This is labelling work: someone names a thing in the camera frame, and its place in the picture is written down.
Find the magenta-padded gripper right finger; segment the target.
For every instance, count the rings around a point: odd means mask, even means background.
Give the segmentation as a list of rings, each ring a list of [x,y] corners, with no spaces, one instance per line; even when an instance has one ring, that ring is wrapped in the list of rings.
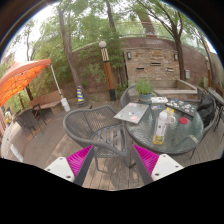
[[[137,145],[132,145],[131,154],[145,185],[183,169],[169,155],[158,155]]]

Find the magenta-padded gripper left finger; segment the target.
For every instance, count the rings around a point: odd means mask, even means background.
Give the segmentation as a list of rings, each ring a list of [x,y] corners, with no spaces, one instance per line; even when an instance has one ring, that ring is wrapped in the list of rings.
[[[45,168],[45,171],[82,186],[93,156],[94,149],[90,145],[69,157],[58,157]]]

